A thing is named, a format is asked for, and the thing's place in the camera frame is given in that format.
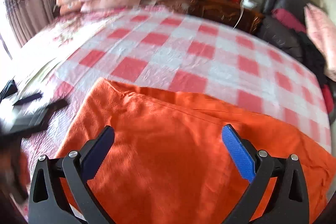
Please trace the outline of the orange pants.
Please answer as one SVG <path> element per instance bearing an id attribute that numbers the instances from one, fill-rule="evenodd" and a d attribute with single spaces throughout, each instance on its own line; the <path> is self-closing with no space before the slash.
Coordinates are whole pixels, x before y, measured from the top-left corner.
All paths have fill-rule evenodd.
<path id="1" fill-rule="evenodd" d="M 335 158 L 290 124 L 204 94 L 99 79 L 57 156 L 112 126 L 115 142 L 88 184 L 115 222 L 221 223 L 248 186 L 222 142 L 226 124 L 272 156 L 299 157 L 315 220 L 327 203 Z"/>

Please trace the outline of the black clothing pile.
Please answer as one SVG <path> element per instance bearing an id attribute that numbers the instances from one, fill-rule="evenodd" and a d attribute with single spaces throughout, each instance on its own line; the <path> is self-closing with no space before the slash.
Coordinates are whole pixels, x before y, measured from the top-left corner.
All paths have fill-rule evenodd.
<path id="1" fill-rule="evenodd" d="M 297 37 L 303 54 L 303 65 L 313 72 L 317 78 L 319 86 L 323 87 L 327 84 L 327 77 L 325 76 L 325 58 L 304 32 L 298 32 Z"/>

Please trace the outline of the red cushion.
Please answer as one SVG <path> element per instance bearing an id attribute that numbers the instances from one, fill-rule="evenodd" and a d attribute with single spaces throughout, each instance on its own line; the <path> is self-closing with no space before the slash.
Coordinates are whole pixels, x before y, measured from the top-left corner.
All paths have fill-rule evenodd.
<path id="1" fill-rule="evenodd" d="M 331 94 L 331 90 L 327 84 L 323 85 L 321 88 L 323 99 L 325 101 L 326 110 L 330 114 L 334 110 L 334 100 Z"/>

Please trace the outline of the red white checkered sheet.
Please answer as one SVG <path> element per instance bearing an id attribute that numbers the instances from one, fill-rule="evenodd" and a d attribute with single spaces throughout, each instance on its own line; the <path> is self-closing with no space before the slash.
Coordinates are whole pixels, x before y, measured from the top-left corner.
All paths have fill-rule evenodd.
<path id="1" fill-rule="evenodd" d="M 55 119 L 63 136 L 100 77 L 172 92 L 204 93 L 294 125 L 331 151 L 317 79 L 293 57 L 221 24 L 168 11 L 85 14 L 63 33 L 74 51 L 52 77 L 69 108 Z"/>

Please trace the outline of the pink floral top pillow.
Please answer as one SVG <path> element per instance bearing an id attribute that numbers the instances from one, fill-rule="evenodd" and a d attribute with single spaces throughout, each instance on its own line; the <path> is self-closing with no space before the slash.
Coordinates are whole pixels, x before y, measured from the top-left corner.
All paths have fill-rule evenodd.
<path id="1" fill-rule="evenodd" d="M 325 58 L 325 74 L 335 81 L 335 24 L 311 3 L 304 7 L 304 14 L 307 36 Z"/>

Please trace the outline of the maroon cushion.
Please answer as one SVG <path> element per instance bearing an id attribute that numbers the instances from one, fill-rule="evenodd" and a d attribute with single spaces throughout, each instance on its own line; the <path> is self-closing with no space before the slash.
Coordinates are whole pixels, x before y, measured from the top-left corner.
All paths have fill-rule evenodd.
<path id="1" fill-rule="evenodd" d="M 272 10 L 272 17 L 289 29 L 293 29 L 296 32 L 306 33 L 306 27 L 286 9 L 280 8 Z"/>

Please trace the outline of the white charger device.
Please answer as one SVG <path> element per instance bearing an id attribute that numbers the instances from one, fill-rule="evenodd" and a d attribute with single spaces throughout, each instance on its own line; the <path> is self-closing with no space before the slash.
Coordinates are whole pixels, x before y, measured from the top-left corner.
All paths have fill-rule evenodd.
<path id="1" fill-rule="evenodd" d="M 246 9 L 254 9 L 257 7 L 257 3 L 252 0 L 242 0 L 242 4 Z"/>

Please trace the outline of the carved wooden nightstand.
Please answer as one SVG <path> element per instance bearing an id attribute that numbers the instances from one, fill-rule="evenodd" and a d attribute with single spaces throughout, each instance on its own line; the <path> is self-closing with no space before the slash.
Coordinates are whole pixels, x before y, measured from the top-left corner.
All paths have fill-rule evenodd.
<path id="1" fill-rule="evenodd" d="M 254 34 L 264 19 L 258 11 L 243 8 L 229 0 L 191 0 L 189 14 Z"/>

